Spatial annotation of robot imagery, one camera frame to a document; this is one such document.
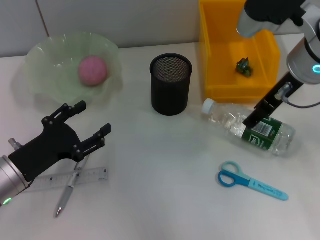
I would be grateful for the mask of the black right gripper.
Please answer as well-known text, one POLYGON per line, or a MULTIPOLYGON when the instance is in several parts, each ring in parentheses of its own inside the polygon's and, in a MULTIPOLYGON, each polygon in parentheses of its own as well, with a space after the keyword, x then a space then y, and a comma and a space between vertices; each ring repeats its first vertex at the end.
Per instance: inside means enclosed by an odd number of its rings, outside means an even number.
POLYGON ((255 127, 263 119, 268 118, 282 103, 286 103, 303 83, 287 73, 255 106, 254 111, 243 121, 246 127, 255 127))

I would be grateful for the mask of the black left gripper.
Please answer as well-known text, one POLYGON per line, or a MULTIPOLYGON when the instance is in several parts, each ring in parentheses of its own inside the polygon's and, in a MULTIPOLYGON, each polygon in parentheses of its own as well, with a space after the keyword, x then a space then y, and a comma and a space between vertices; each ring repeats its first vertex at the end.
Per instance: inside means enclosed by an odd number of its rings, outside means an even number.
POLYGON ((110 123, 82 142, 65 123, 86 109, 84 100, 74 106, 63 104, 42 120, 43 131, 38 137, 8 156, 27 182, 32 182, 60 160, 71 159, 78 163, 105 146, 105 137, 111 133, 110 123))

